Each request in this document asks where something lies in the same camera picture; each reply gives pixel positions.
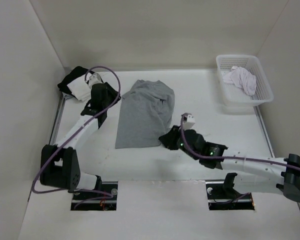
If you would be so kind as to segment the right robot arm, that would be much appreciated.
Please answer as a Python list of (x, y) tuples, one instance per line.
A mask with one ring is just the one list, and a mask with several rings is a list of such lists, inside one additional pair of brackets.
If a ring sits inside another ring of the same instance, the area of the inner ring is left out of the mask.
[(273, 193), (300, 203), (300, 156), (253, 158), (237, 151), (227, 152), (223, 144), (208, 142), (193, 129), (182, 131), (177, 125), (158, 138), (169, 150), (181, 150), (200, 165), (228, 171), (223, 194), (236, 199), (246, 193)]

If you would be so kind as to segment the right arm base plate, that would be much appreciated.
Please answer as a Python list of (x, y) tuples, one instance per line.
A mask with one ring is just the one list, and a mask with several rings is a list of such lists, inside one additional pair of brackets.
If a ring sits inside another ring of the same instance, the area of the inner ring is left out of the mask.
[(205, 182), (206, 193), (209, 200), (216, 204), (234, 204), (240, 200), (248, 200), (251, 193), (239, 193), (234, 189), (234, 180), (237, 173), (228, 173), (224, 180), (208, 180)]

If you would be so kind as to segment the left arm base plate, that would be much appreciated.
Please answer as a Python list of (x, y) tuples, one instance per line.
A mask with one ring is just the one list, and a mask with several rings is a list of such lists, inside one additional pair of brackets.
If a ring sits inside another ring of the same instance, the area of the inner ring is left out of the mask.
[(95, 198), (97, 198), (97, 200), (105, 198), (106, 200), (116, 201), (118, 196), (118, 188), (119, 183), (117, 181), (104, 181), (98, 188), (98, 191), (101, 193), (80, 191), (78, 195), (73, 195), (72, 202), (78, 203), (79, 201)]

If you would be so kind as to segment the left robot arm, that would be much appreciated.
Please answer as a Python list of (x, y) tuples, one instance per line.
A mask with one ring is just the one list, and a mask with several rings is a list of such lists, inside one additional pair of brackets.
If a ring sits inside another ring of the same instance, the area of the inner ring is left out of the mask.
[(93, 200), (102, 195), (101, 177), (81, 171), (77, 151), (101, 128), (107, 119), (107, 110), (120, 99), (119, 92), (107, 82), (92, 86), (91, 99), (72, 129), (55, 144), (42, 148), (39, 176), (42, 185), (71, 193), (85, 191)]

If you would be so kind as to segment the grey tank top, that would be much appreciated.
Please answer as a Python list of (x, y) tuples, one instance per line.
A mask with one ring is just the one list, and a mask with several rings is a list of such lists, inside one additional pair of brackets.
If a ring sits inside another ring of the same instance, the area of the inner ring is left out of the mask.
[(137, 80), (121, 97), (116, 149), (160, 145), (172, 122), (175, 92), (162, 81)]

